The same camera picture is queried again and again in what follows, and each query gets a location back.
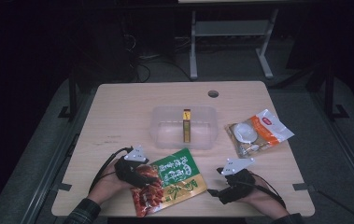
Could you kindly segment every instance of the white metal frame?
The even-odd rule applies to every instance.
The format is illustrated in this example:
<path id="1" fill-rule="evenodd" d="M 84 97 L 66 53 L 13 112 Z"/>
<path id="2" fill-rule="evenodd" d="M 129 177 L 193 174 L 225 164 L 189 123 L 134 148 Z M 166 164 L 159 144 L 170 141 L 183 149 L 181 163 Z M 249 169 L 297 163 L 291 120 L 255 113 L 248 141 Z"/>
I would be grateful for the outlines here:
<path id="1" fill-rule="evenodd" d="M 266 78 L 273 78 L 273 73 L 265 58 L 278 9 L 274 9 L 270 20 L 263 21 L 197 21 L 196 12 L 191 15 L 191 79 L 197 79 L 196 36 L 212 35 L 263 35 L 263 44 L 256 53 Z"/>

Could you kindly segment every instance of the white snack bag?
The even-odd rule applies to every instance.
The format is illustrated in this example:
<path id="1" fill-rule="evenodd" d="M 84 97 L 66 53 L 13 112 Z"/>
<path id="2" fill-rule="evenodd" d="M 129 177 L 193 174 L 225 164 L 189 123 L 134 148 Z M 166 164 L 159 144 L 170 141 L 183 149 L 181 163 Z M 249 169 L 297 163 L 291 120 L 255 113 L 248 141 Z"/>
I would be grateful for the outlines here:
<path id="1" fill-rule="evenodd" d="M 240 123 L 226 125 L 239 158 L 273 147 L 294 136 L 268 109 Z"/>

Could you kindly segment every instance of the green snack bag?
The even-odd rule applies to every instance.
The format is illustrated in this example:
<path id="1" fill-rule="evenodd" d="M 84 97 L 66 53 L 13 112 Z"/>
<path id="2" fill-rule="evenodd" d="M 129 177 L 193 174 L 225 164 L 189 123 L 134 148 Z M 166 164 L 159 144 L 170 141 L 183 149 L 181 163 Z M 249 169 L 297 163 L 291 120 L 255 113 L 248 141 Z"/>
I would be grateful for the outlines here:
<path id="1" fill-rule="evenodd" d="M 158 212 L 206 191 L 206 183 L 187 148 L 183 148 L 151 165 L 138 167 L 138 173 L 158 177 L 142 189 L 132 188 L 138 217 Z"/>

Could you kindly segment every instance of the clear plastic container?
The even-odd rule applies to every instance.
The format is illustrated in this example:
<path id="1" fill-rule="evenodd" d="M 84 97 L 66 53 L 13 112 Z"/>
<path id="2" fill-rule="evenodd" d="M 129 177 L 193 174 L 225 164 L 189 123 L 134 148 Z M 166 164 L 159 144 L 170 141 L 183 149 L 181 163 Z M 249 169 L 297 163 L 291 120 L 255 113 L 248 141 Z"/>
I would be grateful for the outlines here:
<path id="1" fill-rule="evenodd" d="M 191 111 L 191 141 L 183 140 L 183 112 Z M 217 111 L 211 106 L 160 105 L 153 108 L 150 135 L 158 148 L 210 149 L 218 136 Z"/>

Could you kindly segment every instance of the food packaging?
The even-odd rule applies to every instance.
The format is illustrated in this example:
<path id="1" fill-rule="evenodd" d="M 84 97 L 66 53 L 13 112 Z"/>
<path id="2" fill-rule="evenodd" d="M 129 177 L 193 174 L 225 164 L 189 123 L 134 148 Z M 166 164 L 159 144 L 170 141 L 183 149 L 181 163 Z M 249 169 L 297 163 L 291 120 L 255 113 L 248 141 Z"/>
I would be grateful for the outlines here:
<path id="1" fill-rule="evenodd" d="M 252 157 L 294 136 L 268 109 L 239 123 L 226 125 L 239 158 Z"/>
<path id="2" fill-rule="evenodd" d="M 150 165 L 136 169 L 144 176 L 157 177 L 142 189 L 132 188 L 137 217 L 159 212 L 206 191 L 206 183 L 187 148 Z"/>

